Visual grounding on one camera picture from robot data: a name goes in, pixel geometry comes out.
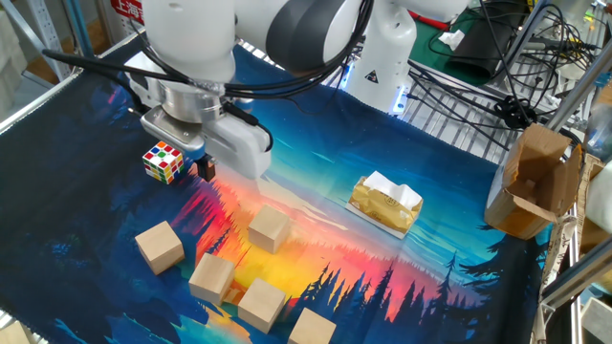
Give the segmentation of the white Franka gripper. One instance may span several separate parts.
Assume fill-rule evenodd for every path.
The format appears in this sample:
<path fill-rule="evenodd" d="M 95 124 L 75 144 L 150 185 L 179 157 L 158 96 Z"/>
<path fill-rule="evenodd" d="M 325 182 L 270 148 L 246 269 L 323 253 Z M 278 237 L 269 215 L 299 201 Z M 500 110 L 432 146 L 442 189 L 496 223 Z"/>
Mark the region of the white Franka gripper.
<path fill-rule="evenodd" d="M 230 101 L 179 82 L 128 75 L 129 85 L 148 111 L 144 130 L 196 161 L 198 176 L 210 182 L 215 162 L 249 179 L 270 166 L 272 135 L 251 115 L 240 115 Z"/>

